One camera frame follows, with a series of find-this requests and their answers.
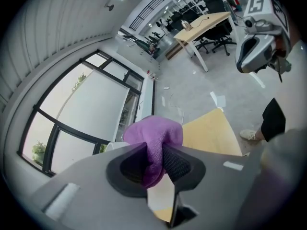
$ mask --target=person's leg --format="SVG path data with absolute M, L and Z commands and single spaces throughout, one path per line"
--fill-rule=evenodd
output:
M 276 135 L 284 133 L 286 120 L 275 99 L 267 105 L 262 117 L 263 122 L 258 131 L 244 129 L 240 132 L 240 136 L 247 140 L 269 141 Z

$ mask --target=purple towel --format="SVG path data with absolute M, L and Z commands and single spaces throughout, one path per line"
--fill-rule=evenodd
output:
M 163 169 L 162 144 L 182 145 L 183 131 L 181 124 L 170 119 L 149 116 L 130 125 L 123 134 L 123 140 L 129 144 L 147 143 L 147 160 L 143 186 L 155 186 L 165 174 Z

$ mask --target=white sneaker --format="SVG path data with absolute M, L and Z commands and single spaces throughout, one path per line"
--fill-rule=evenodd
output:
M 256 131 L 250 129 L 243 129 L 240 132 L 240 136 L 246 140 L 259 140 L 256 138 Z

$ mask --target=metal railing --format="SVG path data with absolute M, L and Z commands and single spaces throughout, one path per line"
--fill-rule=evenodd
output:
M 152 0 L 147 6 L 139 13 L 135 20 L 131 23 L 129 28 L 136 31 L 136 29 L 141 25 L 145 18 L 152 12 L 156 7 L 158 7 L 164 0 Z

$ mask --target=black shorts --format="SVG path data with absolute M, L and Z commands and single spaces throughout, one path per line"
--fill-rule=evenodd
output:
M 275 99 L 272 99 L 267 105 L 262 117 L 263 123 L 261 125 L 261 132 L 266 141 L 269 141 L 276 135 L 284 133 L 286 119 Z

